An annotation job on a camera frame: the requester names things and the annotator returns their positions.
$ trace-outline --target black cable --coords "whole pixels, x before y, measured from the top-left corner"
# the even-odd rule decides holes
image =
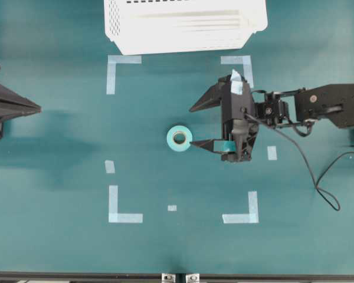
[[[350,155],[350,154],[354,154],[354,152],[345,152],[345,153],[342,153],[340,156],[338,156],[336,159],[334,159],[334,161],[331,162],[331,164],[324,170],[324,172],[320,175],[320,177],[318,178],[317,180],[317,185],[319,185],[321,179],[324,177],[324,175],[329,171],[330,168],[333,167],[333,165],[338,161],[340,160],[343,156],[345,155]]]
[[[290,120],[290,118],[286,117],[287,121],[289,122],[289,124],[292,126],[293,130],[295,131],[295,133],[297,133],[299,136],[301,137],[307,137],[312,133],[312,127],[314,125],[314,123],[307,123],[306,126],[307,128],[307,133],[303,133],[302,131],[300,131],[296,125]]]
[[[313,173],[313,170],[307,160],[307,157],[305,155],[305,153],[303,152],[303,150],[301,149],[301,147],[299,146],[299,144],[293,140],[291,137],[289,137],[288,135],[282,133],[281,131],[277,130],[277,129],[274,129],[272,127],[270,127],[269,125],[265,124],[264,122],[262,122],[261,120],[253,117],[252,115],[249,115],[249,114],[245,114],[249,119],[263,125],[264,127],[270,129],[270,130],[273,130],[275,131],[276,133],[278,133],[279,135],[283,136],[285,139],[289,140],[290,142],[292,142],[296,147],[297,149],[299,150],[302,158],[304,159],[304,162],[306,163],[307,165],[307,168],[308,168],[308,171],[311,175],[311,178],[312,178],[312,182],[313,182],[313,185],[314,185],[314,188],[316,189],[316,191],[319,193],[319,195],[336,211],[340,211],[341,210],[341,205],[339,203],[339,201],[337,200],[337,198],[331,194],[330,192],[322,189],[319,187],[319,183],[321,181],[321,179],[323,178],[323,176],[329,171],[329,169],[343,156],[347,155],[347,154],[354,154],[354,152],[346,152],[346,153],[343,153],[341,154],[339,157],[337,157],[329,166],[328,168],[320,175],[318,181],[316,181],[316,178],[314,176],[314,173]],[[330,196],[334,201],[335,203],[337,204],[336,206],[325,196],[325,195],[328,195]]]
[[[306,90],[305,88],[300,88],[298,90],[289,90],[289,91],[273,91],[272,93],[277,95],[277,96],[282,96],[282,97],[286,97],[286,96],[293,96],[296,93],[299,93],[301,91]]]
[[[265,90],[253,90],[252,92],[250,92],[251,94],[254,94],[254,93],[262,93],[262,94],[265,94],[267,93]]]

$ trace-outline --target green table surface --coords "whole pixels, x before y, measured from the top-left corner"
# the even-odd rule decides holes
[[[242,71],[222,55],[251,55],[257,89],[354,83],[354,0],[267,8],[268,28],[243,49],[144,55],[117,67],[108,96],[107,56],[120,52],[104,34],[103,1],[0,0],[0,83],[42,106],[7,123],[0,141],[0,271],[354,274],[354,156],[323,180],[342,204],[335,212],[296,148],[267,129],[251,163],[166,144],[175,124],[196,140],[220,137],[219,108],[188,109]],[[354,130],[327,120],[306,139],[285,132],[317,175],[354,145]],[[109,223],[109,185],[119,186],[119,210],[142,213],[142,224]],[[247,213],[249,191],[260,223],[223,224],[223,213]]]

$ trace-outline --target teal tape roll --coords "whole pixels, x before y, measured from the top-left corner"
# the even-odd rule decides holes
[[[185,126],[175,126],[166,135],[168,146],[175,152],[184,152],[190,147],[193,141],[191,131]]]

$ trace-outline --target white crate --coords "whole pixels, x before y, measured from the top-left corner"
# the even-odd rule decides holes
[[[266,0],[104,0],[123,55],[242,48],[267,27]]]

